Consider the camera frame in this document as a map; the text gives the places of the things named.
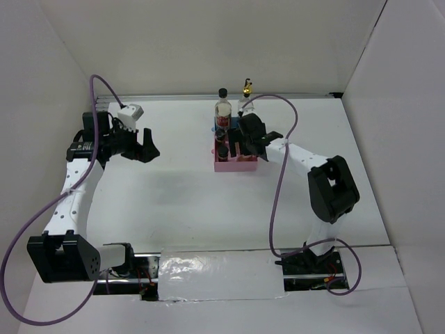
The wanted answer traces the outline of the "gold spout oil bottle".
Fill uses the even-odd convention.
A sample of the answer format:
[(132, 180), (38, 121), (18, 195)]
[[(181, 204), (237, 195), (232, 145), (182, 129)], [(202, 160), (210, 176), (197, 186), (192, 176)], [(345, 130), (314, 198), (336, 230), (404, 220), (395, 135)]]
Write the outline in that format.
[(241, 99), (238, 101), (238, 109), (244, 109), (245, 107), (254, 107), (251, 100), (252, 94), (252, 81), (250, 78), (247, 78), (243, 87), (243, 94)]

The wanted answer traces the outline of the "tall vinegar bottle red label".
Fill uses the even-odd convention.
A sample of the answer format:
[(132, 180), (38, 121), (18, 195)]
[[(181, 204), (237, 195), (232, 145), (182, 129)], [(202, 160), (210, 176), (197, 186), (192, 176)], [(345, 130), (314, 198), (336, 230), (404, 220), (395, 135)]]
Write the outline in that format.
[(232, 105), (227, 99), (228, 92), (226, 88), (218, 90), (218, 98), (215, 105), (215, 125), (216, 129), (227, 131), (230, 128), (232, 120)]

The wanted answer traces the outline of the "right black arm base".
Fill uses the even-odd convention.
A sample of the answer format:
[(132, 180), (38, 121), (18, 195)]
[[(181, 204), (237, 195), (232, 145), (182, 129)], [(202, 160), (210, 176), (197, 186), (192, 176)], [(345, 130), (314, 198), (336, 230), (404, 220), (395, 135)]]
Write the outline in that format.
[(334, 249), (322, 257), (307, 250), (276, 260), (275, 264), (282, 268), (285, 292), (324, 290), (332, 280), (331, 290), (349, 288), (341, 255)]

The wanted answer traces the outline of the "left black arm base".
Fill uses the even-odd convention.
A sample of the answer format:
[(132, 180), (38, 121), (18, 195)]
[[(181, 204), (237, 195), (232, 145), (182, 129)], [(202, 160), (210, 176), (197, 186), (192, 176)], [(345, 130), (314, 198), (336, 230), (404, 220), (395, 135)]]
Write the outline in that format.
[(135, 296), (141, 301), (158, 301), (160, 253), (136, 253), (129, 269), (104, 271), (93, 292), (95, 296)]

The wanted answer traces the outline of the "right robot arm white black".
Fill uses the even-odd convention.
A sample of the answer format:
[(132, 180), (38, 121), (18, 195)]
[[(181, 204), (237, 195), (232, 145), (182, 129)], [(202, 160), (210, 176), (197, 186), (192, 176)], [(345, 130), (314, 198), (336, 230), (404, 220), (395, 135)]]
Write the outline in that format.
[[(242, 153), (281, 165), (270, 214), (269, 246), (273, 255), (282, 258), (301, 256), (306, 270), (320, 272), (334, 250), (344, 216), (352, 212), (360, 194), (346, 160), (336, 155), (324, 157), (289, 142), (288, 136), (267, 132), (255, 113), (238, 113), (236, 129), (229, 130), (229, 146), (236, 143)], [(273, 245), (275, 216), (286, 169), (307, 180), (310, 207), (316, 217), (308, 239), (299, 251), (278, 254)]]

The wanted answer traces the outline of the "small spice jar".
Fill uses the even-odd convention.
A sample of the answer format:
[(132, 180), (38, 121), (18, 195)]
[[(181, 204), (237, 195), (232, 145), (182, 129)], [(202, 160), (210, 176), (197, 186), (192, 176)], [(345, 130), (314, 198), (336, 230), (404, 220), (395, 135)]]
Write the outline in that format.
[(217, 129), (214, 138), (217, 145), (224, 145), (227, 138), (227, 132), (224, 129)]
[(227, 162), (229, 159), (229, 148), (226, 145), (219, 145), (217, 150), (217, 157), (219, 162)]

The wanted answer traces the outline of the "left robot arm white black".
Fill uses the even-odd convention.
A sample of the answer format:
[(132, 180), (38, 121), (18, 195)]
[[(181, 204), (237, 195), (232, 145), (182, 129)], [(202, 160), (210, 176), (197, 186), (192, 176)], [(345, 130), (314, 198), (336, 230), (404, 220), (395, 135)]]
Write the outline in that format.
[(94, 281), (107, 269), (128, 278), (137, 269), (131, 244), (113, 242), (95, 247), (87, 240), (87, 220), (95, 189), (112, 156), (148, 163), (159, 157), (150, 129), (138, 143), (137, 120), (143, 109), (128, 104), (117, 116), (100, 111), (82, 115), (83, 129), (67, 149), (63, 199), (40, 236), (32, 236), (27, 251), (44, 283)]

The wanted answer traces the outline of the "round black cap spice jar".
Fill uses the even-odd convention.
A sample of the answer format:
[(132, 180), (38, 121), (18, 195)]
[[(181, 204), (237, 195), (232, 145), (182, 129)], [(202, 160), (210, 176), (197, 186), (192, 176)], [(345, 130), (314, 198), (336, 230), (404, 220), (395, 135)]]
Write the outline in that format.
[(257, 158), (252, 154), (249, 155), (241, 154), (237, 157), (237, 162), (256, 162), (256, 161)]

